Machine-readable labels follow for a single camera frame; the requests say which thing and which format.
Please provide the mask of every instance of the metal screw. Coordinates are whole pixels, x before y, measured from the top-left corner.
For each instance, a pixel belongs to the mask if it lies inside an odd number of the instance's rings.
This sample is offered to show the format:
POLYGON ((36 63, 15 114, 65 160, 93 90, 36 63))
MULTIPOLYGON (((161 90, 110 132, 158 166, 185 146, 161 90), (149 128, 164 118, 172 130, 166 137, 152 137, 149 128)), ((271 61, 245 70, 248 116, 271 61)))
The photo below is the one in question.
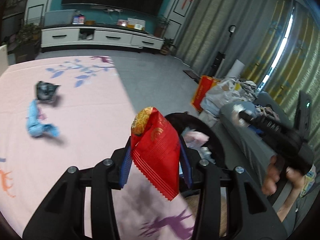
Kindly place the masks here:
POLYGON ((201 159, 201 160, 199 161, 199 163, 200 163, 201 166, 207 166, 207 165, 209 164, 209 161, 206 160, 206 159, 201 159))
POLYGON ((75 173, 77 171, 77 168, 75 166, 71 166, 68 168, 69 173, 75 173))
POLYGON ((106 166, 110 166, 113 163, 113 161, 111 159, 105 159, 103 160, 103 164, 106 166))
POLYGON ((237 166, 236 172, 238 172, 239 174, 244 173, 244 168, 242 168, 241 166, 237 166))

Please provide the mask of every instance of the blue wall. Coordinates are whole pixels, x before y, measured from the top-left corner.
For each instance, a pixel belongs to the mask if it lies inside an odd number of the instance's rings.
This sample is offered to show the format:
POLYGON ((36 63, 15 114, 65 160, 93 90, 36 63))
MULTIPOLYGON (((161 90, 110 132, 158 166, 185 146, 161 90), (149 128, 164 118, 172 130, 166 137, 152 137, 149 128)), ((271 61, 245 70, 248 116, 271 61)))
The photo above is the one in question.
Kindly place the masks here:
MULTIPOLYGON (((129 18, 136 18, 146 21, 145 30, 149 33, 153 33, 156 27, 156 17, 149 16, 139 12, 133 12, 125 10, 121 15, 118 12, 110 12, 109 14, 103 10, 90 9, 90 5, 61 5, 62 0, 52 0, 50 10, 65 10, 65 9, 77 9, 86 18, 86 20, 95 20, 98 23, 115 24, 118 19, 126 20, 129 18)), ((164 14, 170 0, 163 0, 159 10, 159 15, 164 14)))

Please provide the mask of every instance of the potted plant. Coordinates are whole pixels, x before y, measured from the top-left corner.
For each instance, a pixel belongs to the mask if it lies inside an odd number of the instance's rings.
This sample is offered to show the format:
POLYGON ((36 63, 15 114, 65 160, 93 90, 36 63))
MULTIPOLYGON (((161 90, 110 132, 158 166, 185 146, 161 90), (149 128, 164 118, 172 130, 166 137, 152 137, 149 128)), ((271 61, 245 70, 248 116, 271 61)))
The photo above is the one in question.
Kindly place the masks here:
POLYGON ((171 47, 174 47, 173 39, 164 38, 164 43, 160 50, 160 54, 165 56, 168 55, 171 47))
POLYGON ((25 24, 17 34, 18 46, 14 49, 16 63, 34 60, 39 52, 41 27, 34 23, 25 24))
POLYGON ((162 38, 164 31, 167 29, 167 27, 170 25, 170 21, 164 17, 163 15, 160 15, 157 18, 157 25, 155 28, 154 36, 158 38, 162 38))

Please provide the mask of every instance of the curtain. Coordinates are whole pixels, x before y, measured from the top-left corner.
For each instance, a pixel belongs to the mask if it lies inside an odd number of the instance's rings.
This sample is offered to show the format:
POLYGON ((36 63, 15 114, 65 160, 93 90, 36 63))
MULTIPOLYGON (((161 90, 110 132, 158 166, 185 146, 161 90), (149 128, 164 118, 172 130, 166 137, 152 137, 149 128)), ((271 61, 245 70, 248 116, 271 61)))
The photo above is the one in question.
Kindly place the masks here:
POLYGON ((309 143, 320 150, 320 31, 306 8, 295 3, 287 45, 264 91, 293 121, 299 91, 312 98, 309 143))
POLYGON ((292 8, 293 0, 277 1, 268 31, 263 38, 257 54, 242 72, 242 78, 252 80, 257 85, 262 82, 284 38, 292 8))
POLYGON ((278 46, 263 39, 273 28, 273 36, 283 35, 292 0, 196 0, 192 17, 177 40, 177 54, 197 74, 208 74, 218 51, 226 54, 216 76, 227 74, 236 59, 245 65, 253 61, 261 44, 278 46), (228 28, 236 25, 229 45, 228 28))

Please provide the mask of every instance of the blue gripper pad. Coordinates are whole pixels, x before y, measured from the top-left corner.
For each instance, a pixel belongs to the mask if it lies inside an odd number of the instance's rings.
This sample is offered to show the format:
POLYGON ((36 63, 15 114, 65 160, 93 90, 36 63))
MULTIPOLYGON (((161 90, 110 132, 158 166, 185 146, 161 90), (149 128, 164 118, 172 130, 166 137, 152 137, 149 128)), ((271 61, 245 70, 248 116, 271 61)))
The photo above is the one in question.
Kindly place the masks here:
POLYGON ((192 188, 193 181, 192 181, 192 174, 191 174, 191 165, 189 163, 189 160, 187 158, 186 153, 186 146, 184 143, 180 142, 180 164, 182 168, 183 178, 184 182, 187 184, 188 188, 192 188))
POLYGON ((128 181, 131 164, 132 164, 132 156, 131 156, 131 147, 129 146, 120 168, 119 186, 121 188, 123 188, 128 181))

